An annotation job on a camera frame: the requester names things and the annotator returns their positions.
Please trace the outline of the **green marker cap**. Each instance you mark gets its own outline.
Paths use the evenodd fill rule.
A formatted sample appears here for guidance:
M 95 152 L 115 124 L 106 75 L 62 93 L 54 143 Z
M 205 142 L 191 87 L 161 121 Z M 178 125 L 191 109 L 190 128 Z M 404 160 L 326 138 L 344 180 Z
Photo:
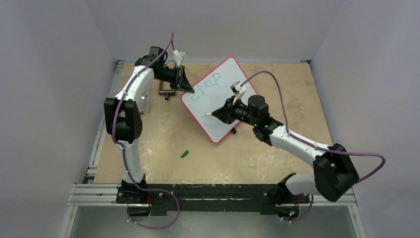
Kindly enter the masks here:
M 188 154 L 189 154 L 189 151 L 188 151 L 188 150 L 186 150 L 185 152 L 183 152 L 183 153 L 181 154 L 181 158 L 185 158 Z

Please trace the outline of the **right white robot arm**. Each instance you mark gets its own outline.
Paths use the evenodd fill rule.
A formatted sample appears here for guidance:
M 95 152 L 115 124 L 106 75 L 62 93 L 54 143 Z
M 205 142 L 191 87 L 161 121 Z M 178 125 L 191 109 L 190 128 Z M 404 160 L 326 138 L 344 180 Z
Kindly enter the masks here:
M 311 174 L 291 173 L 278 183 L 277 204 L 289 202 L 300 194 L 319 194 L 336 202 L 360 181 L 344 146 L 338 143 L 328 146 L 293 134 L 270 115 L 263 96 L 252 95 L 247 104 L 231 97 L 211 116 L 225 124 L 238 120 L 251 125 L 259 141 L 285 150 L 312 167 Z

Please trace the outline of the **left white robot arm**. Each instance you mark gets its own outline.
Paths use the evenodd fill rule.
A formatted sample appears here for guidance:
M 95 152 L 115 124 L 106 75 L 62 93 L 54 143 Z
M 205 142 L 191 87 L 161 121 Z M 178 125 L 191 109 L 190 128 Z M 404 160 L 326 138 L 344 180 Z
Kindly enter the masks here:
M 148 196 L 148 189 L 140 164 L 138 139 L 143 130 L 139 103 L 141 97 L 155 80 L 169 83 L 175 91 L 193 93 L 185 67 L 181 60 L 185 52 L 173 50 L 174 67 L 166 65 L 168 53 L 160 47 L 150 47 L 149 53 L 136 60 L 133 73 L 122 90 L 116 96 L 104 101 L 106 131 L 118 146 L 123 161 L 123 192 L 136 203 L 141 203 Z

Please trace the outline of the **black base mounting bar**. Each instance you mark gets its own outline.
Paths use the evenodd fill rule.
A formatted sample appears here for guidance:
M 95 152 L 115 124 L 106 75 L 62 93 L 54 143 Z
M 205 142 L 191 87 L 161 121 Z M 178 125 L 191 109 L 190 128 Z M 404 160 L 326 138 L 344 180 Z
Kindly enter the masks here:
M 152 216 L 168 212 L 258 212 L 261 215 L 299 214 L 308 195 L 292 195 L 278 184 L 152 184 L 142 193 L 123 192 L 117 187 L 116 203 L 145 208 Z

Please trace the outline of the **clear plastic screw box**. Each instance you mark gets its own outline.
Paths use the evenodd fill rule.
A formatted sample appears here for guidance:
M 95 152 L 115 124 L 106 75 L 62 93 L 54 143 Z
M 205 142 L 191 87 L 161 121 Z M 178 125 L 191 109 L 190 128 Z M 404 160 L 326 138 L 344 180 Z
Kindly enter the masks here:
M 149 109 L 150 97 L 148 93 L 144 93 L 137 101 L 137 106 L 140 114 L 143 114 Z

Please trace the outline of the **dark metal bracket tool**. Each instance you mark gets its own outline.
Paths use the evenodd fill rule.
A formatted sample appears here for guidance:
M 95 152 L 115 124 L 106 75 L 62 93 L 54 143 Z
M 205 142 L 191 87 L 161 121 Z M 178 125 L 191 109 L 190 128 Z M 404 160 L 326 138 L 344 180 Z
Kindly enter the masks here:
M 168 101 L 170 99 L 170 97 L 176 96 L 176 90 L 175 89 L 172 89 L 171 87 L 165 88 L 165 85 L 166 84 L 169 86 L 169 84 L 167 82 L 164 82 L 164 81 L 160 81 L 159 82 L 159 85 L 158 85 L 158 94 L 160 96 L 163 96 L 164 99 L 166 101 Z

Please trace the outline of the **pink framed whiteboard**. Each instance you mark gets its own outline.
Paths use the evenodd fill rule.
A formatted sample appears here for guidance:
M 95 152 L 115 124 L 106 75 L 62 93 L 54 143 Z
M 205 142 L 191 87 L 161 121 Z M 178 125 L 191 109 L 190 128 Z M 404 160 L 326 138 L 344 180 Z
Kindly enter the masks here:
M 205 134 L 213 143 L 221 142 L 240 122 L 225 124 L 219 119 L 208 116 L 225 104 L 234 95 L 230 86 L 247 79 L 246 74 L 234 57 L 228 57 L 194 84 L 194 93 L 183 93 L 181 102 L 191 113 Z

